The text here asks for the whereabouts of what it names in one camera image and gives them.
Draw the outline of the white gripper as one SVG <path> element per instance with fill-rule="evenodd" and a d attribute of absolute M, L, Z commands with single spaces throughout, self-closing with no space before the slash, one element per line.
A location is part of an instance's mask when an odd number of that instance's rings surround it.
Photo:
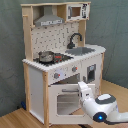
<path fill-rule="evenodd" d="M 94 84 L 86 84 L 81 81 L 78 83 L 79 97 L 80 101 L 84 102 L 88 98 L 93 98 L 95 94 L 95 85 Z"/>

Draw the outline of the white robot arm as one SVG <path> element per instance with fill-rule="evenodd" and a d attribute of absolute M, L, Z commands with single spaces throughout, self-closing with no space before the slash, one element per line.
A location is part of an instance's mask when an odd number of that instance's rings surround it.
<path fill-rule="evenodd" d="M 128 123 L 128 112 L 120 113 L 116 98 L 111 94 L 102 94 L 94 98 L 91 84 L 78 83 L 82 110 L 95 122 L 108 125 Z"/>

